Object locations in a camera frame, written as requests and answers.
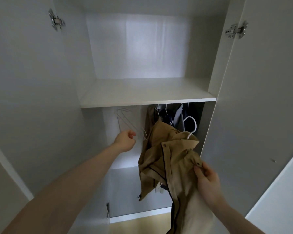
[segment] floor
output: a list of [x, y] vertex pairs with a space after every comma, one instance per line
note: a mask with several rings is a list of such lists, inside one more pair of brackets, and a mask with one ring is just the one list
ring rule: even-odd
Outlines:
[[165, 234], [170, 229], [170, 213], [110, 224], [109, 234]]

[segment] brown jacket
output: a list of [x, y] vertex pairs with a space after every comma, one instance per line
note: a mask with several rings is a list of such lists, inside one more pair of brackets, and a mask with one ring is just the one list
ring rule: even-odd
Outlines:
[[172, 198], [172, 222], [168, 234], [209, 233], [213, 213], [197, 191], [193, 165], [202, 165], [193, 151], [198, 140], [189, 132], [179, 132], [157, 121], [151, 128], [139, 158], [142, 200], [158, 182], [163, 183]]

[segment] bare arm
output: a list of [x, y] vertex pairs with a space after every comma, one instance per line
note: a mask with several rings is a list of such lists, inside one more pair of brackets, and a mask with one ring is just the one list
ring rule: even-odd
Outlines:
[[204, 173], [199, 167], [194, 167], [197, 176], [197, 188], [206, 204], [227, 230], [231, 234], [264, 234], [227, 204], [220, 189], [217, 173], [205, 162], [203, 162], [203, 170]]
[[67, 233], [115, 158], [133, 148], [135, 135], [131, 130], [119, 133], [115, 142], [100, 154], [46, 186], [19, 212], [2, 234]]

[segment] jacket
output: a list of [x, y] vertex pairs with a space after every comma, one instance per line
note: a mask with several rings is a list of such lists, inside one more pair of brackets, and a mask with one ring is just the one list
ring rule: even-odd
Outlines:
[[213, 213], [197, 190], [193, 165], [202, 165], [193, 151], [198, 139], [189, 132], [179, 132], [172, 126], [157, 121], [150, 127], [148, 140], [139, 158], [141, 201], [158, 182], [163, 183], [172, 198], [171, 229], [168, 234], [209, 233]]

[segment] wardrobe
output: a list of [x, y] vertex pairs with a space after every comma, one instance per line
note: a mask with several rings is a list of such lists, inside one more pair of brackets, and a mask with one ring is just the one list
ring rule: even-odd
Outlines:
[[34, 195], [137, 131], [72, 233], [170, 211], [137, 161], [147, 108], [181, 104], [246, 215], [293, 156], [293, 0], [0, 0], [0, 149]]

